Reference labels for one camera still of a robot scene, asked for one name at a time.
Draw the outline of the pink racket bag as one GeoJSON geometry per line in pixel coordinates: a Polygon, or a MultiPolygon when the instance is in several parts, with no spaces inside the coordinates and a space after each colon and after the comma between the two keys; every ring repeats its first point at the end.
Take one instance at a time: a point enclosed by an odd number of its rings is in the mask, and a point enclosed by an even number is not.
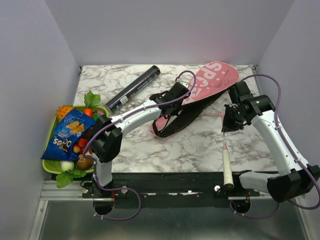
{"type": "Polygon", "coordinates": [[[231,65],[213,61],[196,73],[195,87],[184,99],[176,115],[165,115],[153,121],[149,131],[160,138],[169,137],[191,124],[199,114],[215,102],[240,77],[231,65]]]}

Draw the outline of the black shuttlecock tube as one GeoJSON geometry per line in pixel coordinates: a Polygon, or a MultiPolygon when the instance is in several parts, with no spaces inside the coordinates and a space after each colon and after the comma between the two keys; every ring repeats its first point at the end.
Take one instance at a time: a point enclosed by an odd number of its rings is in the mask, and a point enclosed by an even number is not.
{"type": "Polygon", "coordinates": [[[155,80],[161,74],[161,70],[153,65],[133,82],[121,90],[111,100],[109,100],[104,106],[110,112],[118,110],[125,105],[130,99],[132,99],[137,93],[143,90],[148,84],[155,80]]]}

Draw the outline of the pink badminton racket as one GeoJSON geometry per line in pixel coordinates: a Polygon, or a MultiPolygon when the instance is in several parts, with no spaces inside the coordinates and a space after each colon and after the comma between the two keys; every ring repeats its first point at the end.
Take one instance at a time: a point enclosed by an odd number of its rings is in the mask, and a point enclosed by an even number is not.
{"type": "MultiPolygon", "coordinates": [[[[213,107],[209,107],[213,112],[207,112],[204,110],[204,114],[210,117],[220,117],[221,123],[224,122],[225,111],[223,110],[224,100],[216,100],[213,103],[213,107]]],[[[228,149],[225,132],[222,131],[223,145],[222,145],[222,163],[223,163],[223,187],[226,190],[231,190],[235,187],[233,181],[233,173],[231,169],[230,152],[228,149]]]]}

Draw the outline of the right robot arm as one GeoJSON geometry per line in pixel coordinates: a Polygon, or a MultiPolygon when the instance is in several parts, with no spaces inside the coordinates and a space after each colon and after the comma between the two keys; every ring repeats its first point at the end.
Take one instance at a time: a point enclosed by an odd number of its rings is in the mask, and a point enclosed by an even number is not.
{"type": "Polygon", "coordinates": [[[267,95],[253,96],[247,83],[228,88],[232,104],[226,105],[222,132],[243,130],[252,125],[267,145],[277,167],[276,174],[245,171],[230,183],[230,191],[241,196],[248,189],[270,194],[278,203],[309,193],[320,178],[320,168],[311,166],[299,153],[276,116],[267,95]]]}

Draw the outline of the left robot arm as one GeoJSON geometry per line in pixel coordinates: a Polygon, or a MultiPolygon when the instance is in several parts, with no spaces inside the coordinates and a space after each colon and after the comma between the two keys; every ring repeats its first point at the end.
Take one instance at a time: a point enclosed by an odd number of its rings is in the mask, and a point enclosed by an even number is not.
{"type": "Polygon", "coordinates": [[[94,159],[93,178],[96,183],[93,191],[99,197],[110,194],[112,161],[120,153],[123,138],[143,124],[173,113],[189,95],[188,84],[176,82],[170,90],[151,95],[143,104],[126,113],[98,118],[88,143],[94,159]]]}

